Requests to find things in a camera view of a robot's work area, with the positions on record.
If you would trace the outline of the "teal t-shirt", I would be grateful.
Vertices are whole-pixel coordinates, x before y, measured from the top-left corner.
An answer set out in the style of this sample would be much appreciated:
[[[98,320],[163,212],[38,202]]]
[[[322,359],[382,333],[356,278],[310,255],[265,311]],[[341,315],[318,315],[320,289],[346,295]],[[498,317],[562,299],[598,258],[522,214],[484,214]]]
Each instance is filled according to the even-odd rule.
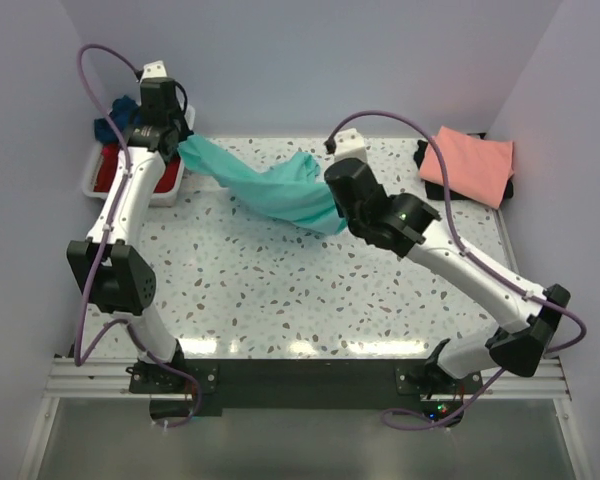
[[[322,235],[337,235],[346,227],[329,187],[319,180],[320,165],[309,153],[297,152],[258,172],[200,135],[182,142],[178,152],[189,171],[212,177],[260,215]]]

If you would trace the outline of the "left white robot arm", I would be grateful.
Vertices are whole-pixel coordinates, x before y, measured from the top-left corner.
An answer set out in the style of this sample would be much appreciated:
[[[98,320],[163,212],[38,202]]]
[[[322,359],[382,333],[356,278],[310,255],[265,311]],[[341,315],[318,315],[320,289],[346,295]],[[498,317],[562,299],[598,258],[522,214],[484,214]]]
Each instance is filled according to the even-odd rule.
[[[140,360],[156,363],[153,382],[165,392],[180,390],[187,368],[176,361],[178,341],[154,305],[157,281],[136,243],[155,187],[191,131],[169,77],[140,82],[138,118],[121,134],[120,157],[101,213],[82,241],[72,241],[67,259],[82,293],[83,308],[95,305],[111,316],[103,327],[126,328]]]

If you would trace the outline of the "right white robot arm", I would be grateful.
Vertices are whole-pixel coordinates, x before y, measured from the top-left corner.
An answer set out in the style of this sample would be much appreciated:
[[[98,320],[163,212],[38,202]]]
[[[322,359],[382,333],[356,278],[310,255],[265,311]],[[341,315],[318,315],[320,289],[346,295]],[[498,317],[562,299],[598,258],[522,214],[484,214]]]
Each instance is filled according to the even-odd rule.
[[[459,247],[435,208],[412,194],[387,194],[359,159],[334,163],[324,180],[354,236],[444,278],[496,322],[461,339],[441,341],[415,381],[446,393],[466,376],[489,368],[525,378],[535,374],[570,300],[565,288],[544,288],[471,245]]]

